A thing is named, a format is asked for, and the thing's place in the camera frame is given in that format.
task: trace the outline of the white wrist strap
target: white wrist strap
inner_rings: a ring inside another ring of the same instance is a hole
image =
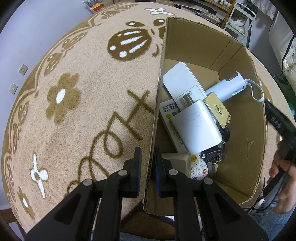
[[[244,81],[245,81],[246,85],[248,85],[248,86],[251,87],[251,92],[252,92],[252,97],[253,97],[253,99],[254,99],[255,101],[257,101],[257,102],[261,102],[261,101],[263,101],[263,100],[264,100],[264,93],[263,93],[262,88],[261,88],[257,83],[255,83],[253,80],[245,79]],[[252,85],[251,85],[250,83],[252,83],[253,85],[255,85],[255,86],[261,91],[262,97],[261,97],[260,99],[255,99],[255,98],[254,98],[254,96],[253,96],[253,87],[252,87]]]

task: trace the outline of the gold card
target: gold card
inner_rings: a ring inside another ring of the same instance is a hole
[[[218,120],[222,128],[224,129],[227,127],[230,123],[231,116],[218,96],[212,92],[207,96],[207,98],[204,99],[204,102]]]

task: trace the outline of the wall outlet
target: wall outlet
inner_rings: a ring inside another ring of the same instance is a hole
[[[19,70],[19,73],[22,74],[22,75],[25,75],[25,73],[27,72],[27,70],[28,70],[28,67],[23,64],[21,66],[20,70]]]
[[[17,86],[15,84],[11,84],[9,90],[8,90],[11,94],[15,94],[15,92],[17,91]]]

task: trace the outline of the remote control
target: remote control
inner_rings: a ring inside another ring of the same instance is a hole
[[[165,129],[167,130],[170,139],[179,153],[187,152],[187,149],[176,131],[176,128],[171,122],[171,117],[177,115],[180,110],[173,99],[160,103],[160,116],[164,123]],[[209,173],[208,168],[204,160],[200,159],[200,153],[192,155],[191,159],[191,178],[195,180],[202,180]]]

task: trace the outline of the open cardboard box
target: open cardboard box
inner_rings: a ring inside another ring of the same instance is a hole
[[[178,62],[184,62],[206,90],[238,71],[244,79],[259,83],[254,63],[246,48],[231,36],[209,26],[186,19],[169,17],[161,62],[157,95],[159,103],[171,99],[162,84],[163,75]],[[266,142],[264,103],[253,100],[250,88],[224,102],[231,114],[230,140],[224,160],[219,164],[215,182],[237,203],[250,200],[258,186]],[[152,148],[176,152],[159,118],[156,119]],[[173,215],[172,198],[159,198],[150,160],[147,173],[144,210],[157,215]]]

